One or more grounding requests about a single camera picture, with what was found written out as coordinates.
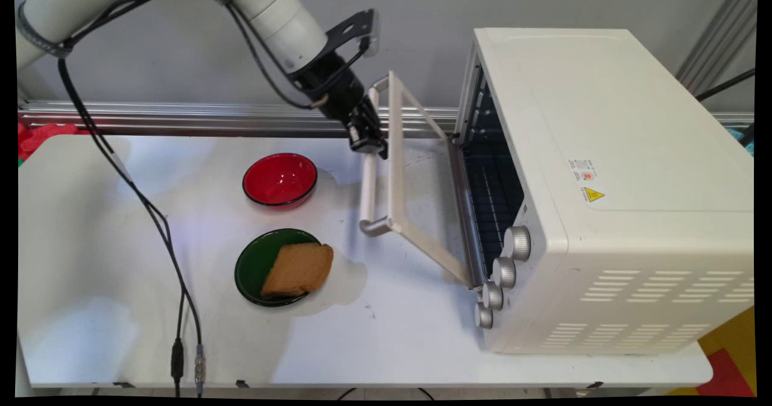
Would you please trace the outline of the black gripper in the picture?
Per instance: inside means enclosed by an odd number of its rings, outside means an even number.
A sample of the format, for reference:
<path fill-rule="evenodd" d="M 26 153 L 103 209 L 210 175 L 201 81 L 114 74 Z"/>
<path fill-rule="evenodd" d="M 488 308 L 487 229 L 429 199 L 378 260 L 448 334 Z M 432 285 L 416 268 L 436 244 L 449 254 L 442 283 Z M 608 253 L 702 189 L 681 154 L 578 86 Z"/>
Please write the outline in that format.
<path fill-rule="evenodd" d="M 337 53 L 328 53 L 295 71 L 293 81 L 314 103 L 327 98 L 320 106 L 320 112 L 347 126 L 349 147 L 353 152 L 388 158 L 388 142 L 383 137 L 377 110 L 351 69 L 359 58 L 360 53 L 349 60 Z"/>

